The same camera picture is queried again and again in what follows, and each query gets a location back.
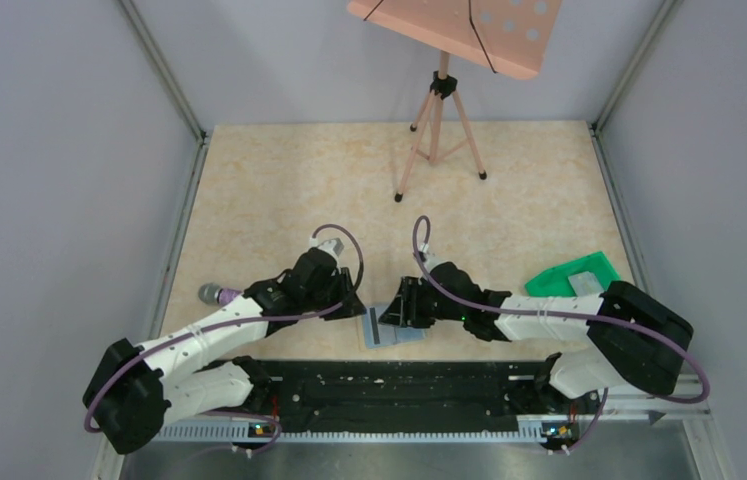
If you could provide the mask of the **beige card holder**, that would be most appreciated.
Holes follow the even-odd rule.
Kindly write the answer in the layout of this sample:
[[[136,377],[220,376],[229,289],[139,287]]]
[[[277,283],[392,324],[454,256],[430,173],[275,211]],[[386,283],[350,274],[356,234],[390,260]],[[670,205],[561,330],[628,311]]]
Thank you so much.
[[[397,345],[417,343],[426,338],[422,329],[397,327],[380,322],[387,306],[375,304],[367,309],[361,321],[363,345],[369,350],[382,349]]]

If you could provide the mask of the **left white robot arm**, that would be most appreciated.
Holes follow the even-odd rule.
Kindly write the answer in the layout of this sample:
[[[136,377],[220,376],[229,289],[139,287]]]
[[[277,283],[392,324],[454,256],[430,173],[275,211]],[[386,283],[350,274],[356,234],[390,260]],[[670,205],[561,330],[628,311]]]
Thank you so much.
[[[82,396],[86,430],[127,455],[179,420],[224,407],[263,410],[269,378],[258,364],[216,362],[301,320],[361,313],[360,282],[339,266],[342,249],[338,238],[313,243],[292,268],[255,282],[216,312],[154,340],[109,345]]]

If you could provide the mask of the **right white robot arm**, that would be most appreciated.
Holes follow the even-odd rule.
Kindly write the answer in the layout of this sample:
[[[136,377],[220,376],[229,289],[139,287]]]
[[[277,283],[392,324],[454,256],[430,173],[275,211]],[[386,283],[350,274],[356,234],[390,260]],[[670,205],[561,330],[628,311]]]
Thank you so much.
[[[598,294],[528,297],[483,289],[452,262],[406,276],[387,309],[384,325],[427,329],[456,321],[483,341],[534,339],[583,344],[550,355],[536,378],[535,397],[549,412],[602,388],[631,385],[654,396],[674,392],[694,335],[684,318],[636,286],[611,282]]]

